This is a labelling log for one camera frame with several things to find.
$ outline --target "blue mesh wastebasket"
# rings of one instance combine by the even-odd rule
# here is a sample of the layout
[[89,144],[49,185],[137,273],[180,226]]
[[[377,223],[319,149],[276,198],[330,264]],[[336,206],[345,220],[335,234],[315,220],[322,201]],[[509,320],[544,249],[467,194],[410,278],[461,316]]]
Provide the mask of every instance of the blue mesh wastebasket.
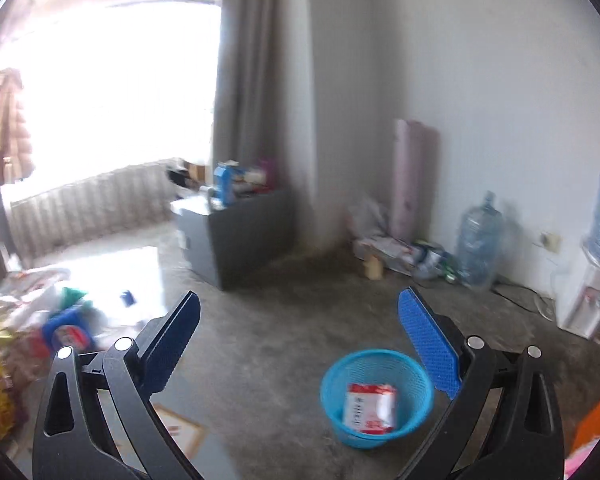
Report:
[[[352,383],[390,384],[396,389],[395,431],[369,435],[342,423],[347,387]],[[364,350],[342,358],[322,378],[320,402],[336,436],[348,446],[371,449],[416,430],[433,405],[433,384],[410,357],[392,350]]]

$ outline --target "snack packet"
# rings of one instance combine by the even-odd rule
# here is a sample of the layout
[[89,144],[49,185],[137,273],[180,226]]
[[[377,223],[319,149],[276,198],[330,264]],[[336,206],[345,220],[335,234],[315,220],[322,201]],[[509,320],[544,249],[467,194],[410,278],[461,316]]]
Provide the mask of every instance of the snack packet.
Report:
[[395,427],[395,397],[395,388],[388,384],[350,384],[342,421],[360,433],[390,433]]

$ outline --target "gray storage box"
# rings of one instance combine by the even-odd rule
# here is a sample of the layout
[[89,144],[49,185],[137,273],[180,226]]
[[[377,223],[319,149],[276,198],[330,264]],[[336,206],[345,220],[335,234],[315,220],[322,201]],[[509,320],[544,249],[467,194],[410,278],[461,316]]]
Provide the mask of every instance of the gray storage box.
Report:
[[181,247],[191,269],[218,288],[229,288],[248,272],[291,249],[295,241],[291,192],[241,198],[210,211],[206,198],[171,203]]

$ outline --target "electrical outlet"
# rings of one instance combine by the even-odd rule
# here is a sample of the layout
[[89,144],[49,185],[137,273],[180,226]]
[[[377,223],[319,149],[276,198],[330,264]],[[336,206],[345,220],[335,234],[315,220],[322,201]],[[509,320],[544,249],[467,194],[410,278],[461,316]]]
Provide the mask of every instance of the electrical outlet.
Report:
[[555,233],[540,233],[540,245],[544,247],[550,253],[558,254],[560,252],[560,245],[562,243],[562,237]]

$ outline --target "gray curtain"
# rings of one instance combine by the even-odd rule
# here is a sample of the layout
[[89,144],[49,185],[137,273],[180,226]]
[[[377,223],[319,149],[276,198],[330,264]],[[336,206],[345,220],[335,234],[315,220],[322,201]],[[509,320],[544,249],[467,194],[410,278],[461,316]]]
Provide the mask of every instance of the gray curtain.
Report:
[[271,156],[276,0],[222,0],[213,160]]

